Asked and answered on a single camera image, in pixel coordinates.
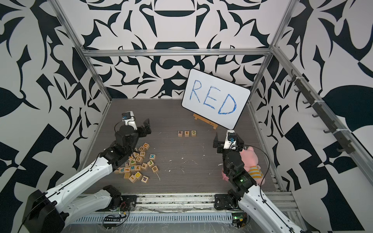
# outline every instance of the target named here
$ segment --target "hook rack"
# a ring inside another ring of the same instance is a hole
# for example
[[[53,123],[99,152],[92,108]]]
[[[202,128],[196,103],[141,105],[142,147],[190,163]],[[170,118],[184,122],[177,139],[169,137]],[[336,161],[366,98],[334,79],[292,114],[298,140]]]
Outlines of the hook rack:
[[[295,92],[301,92],[307,101],[303,101],[304,104],[311,104],[311,107],[315,110],[316,115],[312,114],[313,117],[320,117],[321,120],[324,122],[327,130],[323,130],[324,133],[332,133],[333,136],[337,139],[339,144],[342,146],[339,152],[345,151],[346,153],[350,154],[355,151],[355,148],[351,145],[351,140],[348,140],[346,135],[342,132],[344,130],[349,131],[348,129],[341,129],[338,128],[336,122],[332,120],[329,116],[330,109],[327,107],[325,101],[320,100],[320,97],[315,95],[315,91],[311,91],[311,87],[307,82],[305,82],[304,77],[294,77],[292,78],[291,82],[294,81],[294,84],[298,87],[298,90]]]

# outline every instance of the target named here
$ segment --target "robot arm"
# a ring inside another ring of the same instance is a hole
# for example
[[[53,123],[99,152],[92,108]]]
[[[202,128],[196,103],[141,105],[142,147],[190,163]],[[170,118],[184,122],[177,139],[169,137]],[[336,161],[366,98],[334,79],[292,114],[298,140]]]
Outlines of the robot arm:
[[[218,141],[217,134],[214,139],[213,147],[223,154],[223,170],[233,186],[228,191],[223,209],[239,207],[268,233],[304,233],[265,196],[260,186],[244,169],[239,153],[243,146],[243,140],[234,130],[227,131],[224,142]]]
[[[44,193],[37,190],[29,195],[22,223],[30,233],[61,232],[71,222],[93,211],[120,205],[120,192],[111,185],[91,196],[73,200],[128,160],[138,139],[151,133],[149,119],[144,121],[144,126],[137,127],[132,111],[123,113],[122,121],[124,125],[115,132],[116,140],[90,165]]]

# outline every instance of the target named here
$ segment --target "gray wood-grain table surface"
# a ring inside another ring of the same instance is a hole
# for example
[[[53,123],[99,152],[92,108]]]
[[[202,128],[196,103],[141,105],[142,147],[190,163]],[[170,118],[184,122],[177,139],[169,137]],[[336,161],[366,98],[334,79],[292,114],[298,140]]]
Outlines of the gray wood-grain table surface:
[[[216,148],[212,147],[216,132],[219,140],[223,141],[227,129],[218,126],[214,130],[211,125],[194,120],[193,112],[183,108],[181,100],[113,99],[86,164],[94,161],[97,154],[115,140],[114,125],[126,111],[133,111],[137,126],[142,125],[146,118],[150,119],[152,133],[140,138],[137,147],[145,142],[150,144],[144,161],[149,161],[150,153],[156,154],[154,163],[159,168],[159,177],[148,169],[141,171],[149,177],[148,183],[131,183],[123,178],[123,174],[112,173],[97,181],[85,193],[95,193],[106,185],[113,185],[122,193],[227,192],[231,188],[222,179],[222,154],[217,154]],[[178,137],[178,130],[196,130],[197,136]],[[247,107],[234,130],[245,144],[260,147]],[[264,174],[268,167],[265,155],[254,150]],[[269,172],[262,190],[275,191]]]

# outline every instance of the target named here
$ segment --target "aluminum frame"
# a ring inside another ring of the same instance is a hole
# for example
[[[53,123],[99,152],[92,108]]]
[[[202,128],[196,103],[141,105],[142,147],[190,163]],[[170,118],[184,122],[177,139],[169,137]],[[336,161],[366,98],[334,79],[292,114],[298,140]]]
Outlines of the aluminum frame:
[[[271,48],[271,52],[277,58],[279,63],[283,66],[286,72],[292,77],[295,75],[296,77],[303,77],[298,69],[289,61],[286,55],[279,49],[277,46]],[[324,109],[326,109],[326,113],[328,117],[335,122],[335,126],[340,129],[342,134],[349,140],[351,140],[351,145],[355,148],[355,151],[350,153],[350,157],[356,163],[356,165],[360,168],[361,172],[365,175],[371,185],[373,185],[373,158],[372,156],[365,150],[363,145],[356,139],[356,137],[352,134],[352,132],[340,121],[338,116],[329,108],[329,106],[323,101],[321,96],[313,89],[313,87],[305,80],[300,79],[301,83],[307,88],[307,90],[311,91],[311,95],[314,97],[315,100],[321,101],[320,105]]]
[[[288,6],[286,7],[286,11],[285,11],[285,13],[284,13],[284,15],[281,19],[281,23],[280,23],[279,27],[277,28],[277,30],[275,32],[275,36],[273,38],[273,41],[272,41],[271,45],[269,46],[270,54],[266,56],[263,63],[261,64],[259,72],[257,73],[257,75],[254,79],[254,83],[251,86],[251,89],[250,89],[251,92],[255,91],[258,88],[259,83],[260,83],[261,79],[263,78],[264,72],[267,69],[267,67],[268,67],[268,65],[269,65],[269,63],[272,59],[271,48],[273,46],[277,46],[278,42],[280,41],[280,39],[281,39],[281,37],[282,37],[282,35],[285,31],[285,28],[288,26],[288,24],[291,20],[291,16],[293,14],[294,8],[295,8],[295,6],[297,5],[298,2],[299,2],[299,0],[290,0],[289,1]]]
[[[273,151],[270,148],[267,148],[267,144],[264,140],[264,136],[261,132],[261,128],[259,126],[258,120],[256,119],[256,116],[255,116],[254,107],[252,106],[251,103],[248,103],[247,107],[248,107],[249,114],[250,114],[250,117],[251,117],[253,125],[254,125],[255,132],[257,133],[257,136],[258,136],[260,147],[267,153],[267,155],[271,159],[271,161],[274,161]],[[276,167],[273,166],[274,165],[273,162],[271,162],[269,164],[268,163],[269,162],[267,161],[267,165],[269,166],[270,172],[275,176],[275,178],[277,180],[277,184],[280,187],[280,190],[281,191],[286,190],[286,186],[282,183],[280,173],[278,173]]]
[[[267,55],[269,54],[269,48],[83,50],[83,54],[86,57]]]
[[[68,37],[70,38],[71,42],[73,43],[76,51],[78,52],[80,58],[82,59],[83,63],[87,67],[87,69],[91,72],[91,75],[95,82],[98,85],[98,88],[102,92],[102,94],[105,96],[108,102],[112,100],[109,92],[107,91],[104,83],[102,82],[100,76],[96,72],[96,69],[94,68],[93,64],[87,59],[87,57],[84,55],[82,50],[82,45],[80,44],[80,41],[78,37],[76,36],[75,31],[73,30],[73,27],[71,23],[69,22],[65,12],[62,9],[62,6],[58,2],[58,0],[48,0],[50,3],[54,13],[56,14],[57,19],[60,21],[61,25],[65,29]]]
[[[111,101],[106,104],[106,107],[105,107],[104,111],[102,112],[102,116],[101,116],[100,122],[98,123],[98,126],[97,126],[97,128],[96,128],[96,130],[95,130],[95,132],[94,132],[94,134],[92,136],[92,140],[90,141],[90,143],[88,145],[88,149],[87,149],[86,153],[83,155],[83,159],[80,162],[80,165],[79,165],[78,169],[76,170],[77,172],[80,172],[83,168],[86,167],[87,159],[89,157],[89,154],[91,153],[91,150],[93,148],[94,143],[96,142],[98,133],[101,130],[102,124],[104,123],[104,120],[106,118],[106,115],[107,115],[107,113],[109,111],[109,108],[110,108],[111,104],[112,104]]]

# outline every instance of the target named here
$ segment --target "metal rail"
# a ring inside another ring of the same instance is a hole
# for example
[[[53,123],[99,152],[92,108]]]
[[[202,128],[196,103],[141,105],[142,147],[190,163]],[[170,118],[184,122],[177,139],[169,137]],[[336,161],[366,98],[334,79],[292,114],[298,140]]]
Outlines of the metal rail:
[[[115,56],[197,56],[197,55],[267,55],[268,48],[219,49],[146,49],[146,50],[83,50],[86,57]]]

